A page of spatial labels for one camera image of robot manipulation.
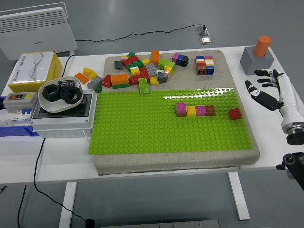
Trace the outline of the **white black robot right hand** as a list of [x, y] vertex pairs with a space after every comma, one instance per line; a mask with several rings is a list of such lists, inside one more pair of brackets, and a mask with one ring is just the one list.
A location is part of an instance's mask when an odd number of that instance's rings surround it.
[[255, 70], [257, 76], [267, 76], [268, 79], [259, 79], [262, 87], [275, 87], [278, 89], [279, 98], [254, 87], [250, 81], [246, 80], [245, 85], [252, 99], [263, 107], [274, 111], [278, 109], [283, 116], [282, 129], [287, 132], [290, 128], [304, 124], [304, 117], [300, 114], [295, 92], [289, 77], [285, 73], [278, 72], [276, 69]]

